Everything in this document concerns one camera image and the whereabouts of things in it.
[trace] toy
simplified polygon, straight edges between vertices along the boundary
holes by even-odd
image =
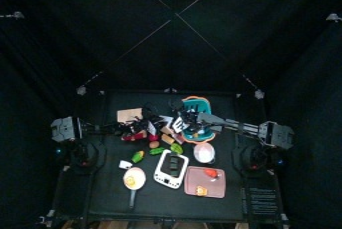
[[[134,157],[132,157],[132,162],[134,163],[138,163],[139,161],[142,161],[144,158],[144,151],[139,151],[134,154]]]
[[[122,140],[123,140],[123,141],[135,141],[135,140],[143,139],[143,138],[146,138],[146,137],[147,137],[147,132],[146,132],[146,130],[142,130],[142,131],[140,131],[139,133],[136,133],[136,134],[128,133],[128,134],[123,135],[123,136],[122,136]]]
[[[206,196],[207,194],[209,194],[209,189],[199,185],[197,187],[197,195]]]
[[[154,149],[150,150],[150,154],[151,155],[158,155],[165,151],[165,149],[166,149],[165,147],[154,148]]]
[[[162,140],[170,145],[175,142],[175,139],[166,134],[162,135]]]
[[[183,148],[179,144],[174,143],[171,145],[171,151],[175,152],[177,154],[182,154],[183,153]]]
[[[206,175],[209,175],[213,178],[217,178],[219,175],[218,171],[215,169],[205,169],[205,173],[206,173]]]
[[[152,141],[152,142],[150,143],[150,148],[154,149],[154,148],[157,148],[157,147],[159,147],[159,142],[158,142],[158,141]]]
[[[148,140],[152,142],[152,141],[157,141],[159,139],[159,136],[158,135],[152,135],[150,134],[148,135]]]

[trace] pink object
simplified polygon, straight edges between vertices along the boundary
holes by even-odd
[[[226,194],[226,174],[222,169],[215,169],[218,177],[213,178],[206,174],[203,167],[187,167],[186,179],[185,179],[185,192],[190,195],[197,195],[197,187],[202,186],[209,190],[209,193],[203,197],[223,198]]]
[[[157,141],[158,139],[159,139],[158,135],[152,135],[152,134],[148,135],[150,142]]]

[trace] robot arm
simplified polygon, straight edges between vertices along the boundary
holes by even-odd
[[[294,131],[290,127],[282,126],[275,122],[267,121],[259,126],[239,123],[230,119],[222,119],[218,116],[207,113],[199,113],[197,117],[199,124],[206,124],[210,128],[221,132],[222,127],[242,132],[254,138],[261,140],[262,145],[277,146],[283,149],[289,149],[293,146]]]

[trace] table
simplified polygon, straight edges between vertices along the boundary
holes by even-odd
[[[265,121],[263,101],[251,94],[162,91],[106,91],[104,95],[92,94],[79,98],[74,116],[94,124],[116,121],[116,111],[154,105],[159,115],[175,116],[169,106],[170,100],[190,95],[206,97],[211,112],[222,118],[259,124]],[[62,171],[56,190],[55,209],[59,218],[126,219],[194,222],[241,222],[246,221],[242,207],[242,178],[233,167],[231,152],[235,147],[235,132],[223,130],[211,144],[217,156],[213,165],[201,164],[194,158],[194,145],[185,143],[185,155],[190,158],[189,166],[206,166],[225,170],[225,198],[203,198],[185,193],[185,186],[171,189],[154,180],[154,171],[159,156],[148,155],[148,142],[124,142],[116,136],[90,137],[87,141],[106,147],[106,162],[90,176],[75,175],[72,170]],[[144,160],[136,164],[147,176],[146,185],[136,193],[135,208],[130,210],[130,190],[123,184],[124,170],[120,160],[130,161],[132,154],[144,150]]]

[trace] black tent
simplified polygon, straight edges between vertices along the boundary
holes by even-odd
[[[341,228],[341,0],[0,0],[4,228],[51,208],[50,124],[76,89],[266,93],[295,130],[281,174],[294,228]]]

